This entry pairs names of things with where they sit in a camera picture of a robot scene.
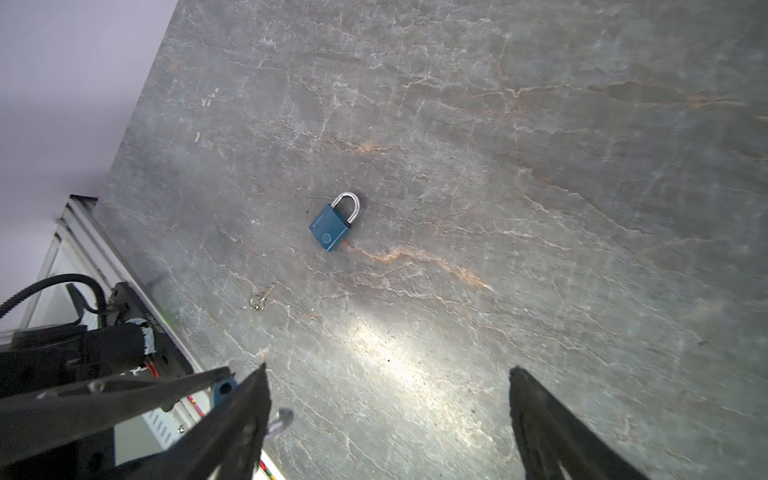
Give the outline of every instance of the blue padlock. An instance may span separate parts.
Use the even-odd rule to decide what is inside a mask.
[[[336,211],[336,205],[344,197],[349,197],[355,202],[355,210],[346,220]],[[352,228],[352,222],[359,212],[360,199],[352,192],[344,192],[336,197],[331,204],[323,208],[320,215],[310,224],[310,232],[312,232],[312,235],[315,236],[324,249],[333,252],[339,246],[339,242],[349,233],[349,229]]]

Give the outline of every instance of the metal ring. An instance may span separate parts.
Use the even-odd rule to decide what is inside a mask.
[[[352,223],[355,221],[355,218],[357,218],[357,214],[360,213],[360,199],[357,197],[357,195],[353,194],[352,192],[342,192],[338,197],[336,197],[333,203],[331,203],[331,208],[336,208],[336,205],[338,205],[341,199],[344,197],[349,197],[355,202],[355,210],[352,212],[352,215],[349,215],[349,218],[346,219],[347,223]]]

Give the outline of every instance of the wire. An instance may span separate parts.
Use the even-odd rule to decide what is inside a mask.
[[[80,273],[65,273],[64,275],[54,275],[48,278],[44,278],[32,285],[24,288],[19,293],[16,293],[11,298],[7,299],[2,305],[0,305],[0,318],[10,312],[15,306],[23,302],[32,295],[35,295],[40,290],[46,289],[50,286],[58,285],[59,283],[77,282],[88,285],[93,290],[96,297],[96,310],[98,311],[98,328],[104,328],[107,325],[107,300],[104,297],[104,290],[98,282],[88,275],[81,275]]]
[[[159,378],[160,373],[157,372],[157,367],[154,366],[154,362],[144,362],[144,364],[147,366],[147,370],[149,370],[150,375],[152,375],[154,378]]]
[[[261,460],[259,460],[259,468],[262,469],[262,471],[264,472],[264,474],[269,480],[276,480],[275,475],[272,475],[272,472],[270,472],[270,470],[266,467],[266,465],[264,465],[264,462]]]
[[[192,403],[192,406],[194,407],[197,414],[200,416],[200,418],[203,418],[205,416],[205,413],[203,412],[203,409],[200,408],[200,406],[197,404],[197,402],[194,401],[192,398],[192,395],[187,395],[187,400],[189,400]]]

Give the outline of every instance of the small key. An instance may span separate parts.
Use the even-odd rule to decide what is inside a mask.
[[[266,292],[260,293],[259,295],[255,296],[254,298],[250,299],[250,302],[248,303],[248,306],[244,306],[242,310],[248,310],[250,308],[256,310],[257,312],[261,312],[264,310],[266,298],[272,293],[272,290],[275,290],[275,284],[273,283],[270,288],[266,289]]]

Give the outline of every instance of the marble countertop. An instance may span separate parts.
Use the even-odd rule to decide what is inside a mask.
[[[757,478],[765,14],[180,0],[95,215],[206,367],[266,361],[288,478],[524,478],[515,365],[651,478]]]

